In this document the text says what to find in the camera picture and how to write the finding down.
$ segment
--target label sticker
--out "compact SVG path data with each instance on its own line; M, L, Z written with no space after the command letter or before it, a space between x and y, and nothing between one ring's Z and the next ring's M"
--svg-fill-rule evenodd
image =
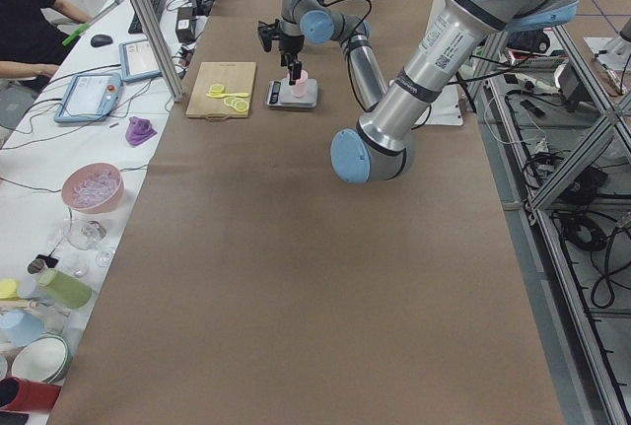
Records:
M443 16L439 16L419 49L426 54L425 59L440 71L452 74L456 71L462 53L475 44L475 38L457 26L450 26Z

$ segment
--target pink bowl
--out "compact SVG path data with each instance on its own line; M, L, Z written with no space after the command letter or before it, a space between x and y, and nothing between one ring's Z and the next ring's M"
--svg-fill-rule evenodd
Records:
M95 179L104 172L109 172L110 176L116 180L116 188L113 193L94 205L83 206L82 204L82 206L77 206L75 190L79 189L86 180ZM96 213L107 213L108 211L113 210L120 201L124 191L125 187L120 170L112 164L100 162L82 167L66 179L61 187L61 199L73 210L94 215Z

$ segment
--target light blue cup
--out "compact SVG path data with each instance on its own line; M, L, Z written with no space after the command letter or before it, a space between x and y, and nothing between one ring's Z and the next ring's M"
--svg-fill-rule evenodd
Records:
M12 310L0 318L0 328L15 346L33 343L44 333L43 321L28 312Z

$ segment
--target wooden cutting board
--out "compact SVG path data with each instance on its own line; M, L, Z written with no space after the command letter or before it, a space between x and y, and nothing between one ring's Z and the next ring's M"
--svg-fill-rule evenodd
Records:
M247 117L249 109L238 112L225 105L223 99L209 98L206 94L211 85L221 83L226 93L248 93L249 96L244 100L250 103L255 73L256 62L203 62L188 102L186 116L218 120Z

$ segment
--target person's arm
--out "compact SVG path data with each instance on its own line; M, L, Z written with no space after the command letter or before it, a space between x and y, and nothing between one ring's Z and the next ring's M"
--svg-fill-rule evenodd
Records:
M0 78L52 77L59 65L0 61Z
M52 9L77 23L87 23L92 19L88 13L82 11L68 0L55 0Z

